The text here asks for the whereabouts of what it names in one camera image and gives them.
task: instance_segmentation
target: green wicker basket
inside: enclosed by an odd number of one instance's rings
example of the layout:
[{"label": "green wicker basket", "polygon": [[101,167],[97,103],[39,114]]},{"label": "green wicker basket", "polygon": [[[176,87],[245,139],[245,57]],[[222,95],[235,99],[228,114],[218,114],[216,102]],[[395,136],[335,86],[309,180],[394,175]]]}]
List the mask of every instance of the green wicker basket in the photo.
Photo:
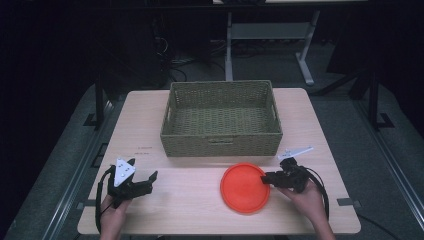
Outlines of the green wicker basket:
[{"label": "green wicker basket", "polygon": [[171,85],[160,134],[168,157],[272,156],[282,136],[270,81]]}]

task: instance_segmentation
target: red plate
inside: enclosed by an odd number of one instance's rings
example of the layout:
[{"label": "red plate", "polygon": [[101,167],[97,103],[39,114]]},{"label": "red plate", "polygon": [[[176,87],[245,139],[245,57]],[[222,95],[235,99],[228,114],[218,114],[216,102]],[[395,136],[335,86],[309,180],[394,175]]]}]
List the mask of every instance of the red plate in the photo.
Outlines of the red plate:
[{"label": "red plate", "polygon": [[265,173],[251,163],[238,163],[225,171],[221,180],[224,202],[241,213],[253,213],[268,201],[270,187],[263,184]]}]

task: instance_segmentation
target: background desk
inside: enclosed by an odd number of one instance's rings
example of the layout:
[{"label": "background desk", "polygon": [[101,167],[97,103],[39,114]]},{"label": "background desk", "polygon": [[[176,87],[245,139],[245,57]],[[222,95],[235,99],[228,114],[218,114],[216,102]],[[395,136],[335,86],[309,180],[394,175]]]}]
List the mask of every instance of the background desk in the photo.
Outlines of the background desk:
[{"label": "background desk", "polygon": [[[228,208],[219,186],[225,170],[238,162],[251,162],[264,171],[279,170],[276,157],[166,157],[160,129],[168,90],[131,92],[116,124],[108,149],[88,199],[95,199],[97,182],[117,157],[136,158],[134,182],[159,171],[153,193],[133,200],[123,233],[145,235],[227,235],[313,233],[310,222],[291,202],[271,188],[268,203],[254,214]],[[330,200],[330,224],[335,233],[357,233],[360,223],[352,206],[338,206],[348,198],[311,102],[303,89],[274,89],[283,138],[278,152],[312,145],[315,149],[298,156],[299,165],[317,171]],[[85,207],[78,231],[97,234],[94,207]]]}]

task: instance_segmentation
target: white triangular marker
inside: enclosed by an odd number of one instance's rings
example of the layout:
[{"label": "white triangular marker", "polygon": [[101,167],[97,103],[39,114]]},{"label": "white triangular marker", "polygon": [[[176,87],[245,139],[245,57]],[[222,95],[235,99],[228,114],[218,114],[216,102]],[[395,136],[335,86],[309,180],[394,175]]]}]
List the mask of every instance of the white triangular marker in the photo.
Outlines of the white triangular marker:
[{"label": "white triangular marker", "polygon": [[115,182],[113,186],[119,187],[119,185],[127,180],[133,173],[135,173],[135,167],[118,158],[116,160]]},{"label": "white triangular marker", "polygon": [[284,160],[286,158],[295,157],[295,156],[300,155],[302,153],[309,152],[312,149],[314,149],[312,146],[309,146],[307,148],[297,148],[297,149],[292,149],[292,150],[286,149],[286,152],[284,154],[278,155],[278,160],[281,161],[281,160]]}]

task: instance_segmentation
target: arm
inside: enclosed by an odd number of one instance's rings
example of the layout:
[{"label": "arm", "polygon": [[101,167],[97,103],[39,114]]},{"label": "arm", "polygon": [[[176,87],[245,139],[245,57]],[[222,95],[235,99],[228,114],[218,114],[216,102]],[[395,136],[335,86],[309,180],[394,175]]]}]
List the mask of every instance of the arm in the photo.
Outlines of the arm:
[{"label": "arm", "polygon": [[336,239],[327,221],[322,196],[315,183],[308,181],[302,193],[296,193],[287,188],[278,188],[278,190],[292,200],[299,212],[311,221],[319,240]]},{"label": "arm", "polygon": [[100,224],[102,225],[100,240],[117,240],[120,238],[121,228],[126,218],[125,212],[131,200],[123,201],[116,209],[109,207],[112,203],[113,197],[106,195],[101,206],[103,214],[100,218]]}]

